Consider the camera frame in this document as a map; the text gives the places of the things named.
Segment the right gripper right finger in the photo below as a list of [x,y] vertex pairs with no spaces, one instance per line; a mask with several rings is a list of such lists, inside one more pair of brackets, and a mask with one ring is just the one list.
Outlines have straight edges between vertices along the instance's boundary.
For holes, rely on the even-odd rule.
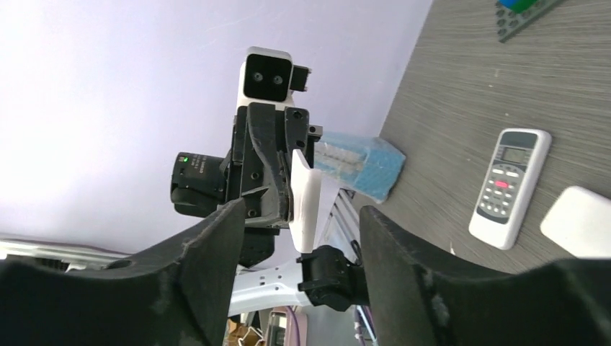
[[608,345],[610,261],[560,259],[508,274],[461,259],[372,206],[360,211],[381,345]]

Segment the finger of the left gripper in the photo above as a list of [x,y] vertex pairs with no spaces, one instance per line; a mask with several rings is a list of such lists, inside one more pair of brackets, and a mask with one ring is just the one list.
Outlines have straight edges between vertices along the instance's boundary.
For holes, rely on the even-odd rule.
[[293,198],[286,159],[285,113],[274,105],[252,102],[246,108],[248,134],[262,163],[261,186],[253,190],[259,215],[249,225],[284,225],[293,216]]
[[287,107],[285,109],[285,144],[287,160],[292,161],[292,152],[300,150],[308,165],[311,164],[309,145],[309,111],[302,108]]

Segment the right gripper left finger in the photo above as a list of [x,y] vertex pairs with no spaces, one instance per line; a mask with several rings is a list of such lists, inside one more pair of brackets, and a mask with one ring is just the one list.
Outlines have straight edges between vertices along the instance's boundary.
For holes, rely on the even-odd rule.
[[3,345],[221,345],[245,224],[234,200],[102,270],[1,263]]

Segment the white remote control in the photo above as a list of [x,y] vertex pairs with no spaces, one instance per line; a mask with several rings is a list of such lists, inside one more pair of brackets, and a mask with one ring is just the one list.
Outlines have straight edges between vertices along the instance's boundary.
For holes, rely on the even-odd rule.
[[468,225],[472,236],[501,250],[514,246],[551,144],[544,130],[500,132]]

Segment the red and white remote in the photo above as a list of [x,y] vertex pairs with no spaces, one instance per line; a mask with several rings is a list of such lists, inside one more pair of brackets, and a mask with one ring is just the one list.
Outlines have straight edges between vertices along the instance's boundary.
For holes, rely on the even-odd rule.
[[540,224],[541,233],[578,258],[610,258],[610,199],[584,187],[566,188]]

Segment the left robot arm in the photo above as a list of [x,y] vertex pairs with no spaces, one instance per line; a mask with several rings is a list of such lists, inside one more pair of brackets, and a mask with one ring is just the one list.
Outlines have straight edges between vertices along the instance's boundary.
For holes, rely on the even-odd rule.
[[229,315],[276,306],[369,303],[359,260],[316,247],[322,173],[314,163],[321,129],[307,110],[252,102],[237,108],[223,157],[181,152],[171,176],[176,212],[204,218],[236,199],[245,204],[244,242]]

